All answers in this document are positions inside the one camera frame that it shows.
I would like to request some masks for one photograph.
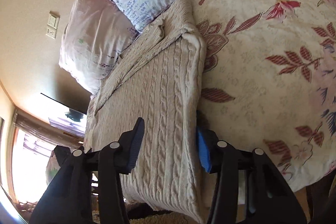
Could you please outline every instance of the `white circular marker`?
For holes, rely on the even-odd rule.
[[[112,149],[116,149],[119,146],[120,146],[120,144],[118,142],[113,142],[113,143],[110,144],[110,148],[112,148]]]
[[[219,141],[217,142],[217,146],[224,148],[224,147],[227,147],[227,143],[225,141]]]
[[[82,150],[77,149],[77,150],[75,150],[72,154],[73,154],[75,157],[79,157],[82,153],[83,153]]]
[[[254,153],[256,153],[257,155],[262,155],[264,153],[264,150],[262,150],[261,148],[257,148],[256,150],[254,150]]]

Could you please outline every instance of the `wall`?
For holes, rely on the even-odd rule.
[[[73,1],[0,0],[0,79],[17,107],[46,122],[40,93],[76,110],[89,102],[89,92],[58,66]],[[45,35],[50,11],[60,15],[55,40]]]
[[[6,153],[7,153],[7,137],[10,134],[12,119],[15,111],[15,106],[7,97],[1,82],[0,82],[0,117],[5,120],[3,132],[0,141],[0,172],[2,184],[6,191],[8,191],[7,175],[6,175]]]

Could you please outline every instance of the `bed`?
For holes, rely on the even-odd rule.
[[[183,31],[178,11],[192,13]],[[262,148],[293,191],[336,168],[336,0],[178,0],[144,29],[129,19],[142,35],[100,82],[84,143],[99,150],[145,119],[127,200],[206,221],[216,177],[197,160],[196,118],[237,149]]]

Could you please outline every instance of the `light switch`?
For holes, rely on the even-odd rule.
[[[48,24],[49,26],[51,26],[51,27],[57,29],[57,27],[58,27],[58,22],[59,22],[59,17],[56,16],[56,15],[54,15],[54,14],[52,14],[52,13],[50,13],[50,14],[49,14],[49,18],[48,18],[48,23],[47,23],[47,24]]]

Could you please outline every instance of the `electrical outlet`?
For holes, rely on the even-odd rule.
[[[50,27],[49,25],[47,25],[47,32],[46,35],[55,39],[56,38],[56,31],[57,29]]]

